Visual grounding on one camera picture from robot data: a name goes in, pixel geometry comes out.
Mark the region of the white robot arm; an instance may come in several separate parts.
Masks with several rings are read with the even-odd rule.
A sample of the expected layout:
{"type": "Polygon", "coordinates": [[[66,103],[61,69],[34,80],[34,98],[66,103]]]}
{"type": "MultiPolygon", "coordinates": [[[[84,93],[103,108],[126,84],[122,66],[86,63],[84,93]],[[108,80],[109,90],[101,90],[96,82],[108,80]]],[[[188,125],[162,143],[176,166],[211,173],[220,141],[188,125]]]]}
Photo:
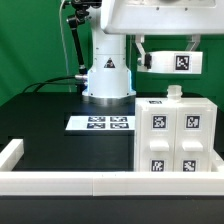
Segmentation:
{"type": "Polygon", "coordinates": [[[202,35],[224,34],[224,0],[94,0],[90,3],[93,65],[83,95],[118,101],[135,95],[126,66],[126,37],[133,35],[140,53],[140,72],[199,74],[202,54],[195,50],[202,35]],[[191,38],[184,50],[147,52],[147,35],[191,38]]]}

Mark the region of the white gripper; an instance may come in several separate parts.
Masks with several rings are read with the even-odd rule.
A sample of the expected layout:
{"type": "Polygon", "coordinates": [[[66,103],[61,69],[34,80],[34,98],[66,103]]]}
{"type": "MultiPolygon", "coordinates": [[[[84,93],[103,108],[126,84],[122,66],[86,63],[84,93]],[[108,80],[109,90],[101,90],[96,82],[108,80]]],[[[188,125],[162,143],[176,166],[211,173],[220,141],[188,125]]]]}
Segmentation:
{"type": "Polygon", "coordinates": [[[195,51],[199,34],[224,34],[224,0],[102,0],[101,28],[136,35],[138,64],[150,69],[144,35],[192,35],[186,50],[195,51]]]}

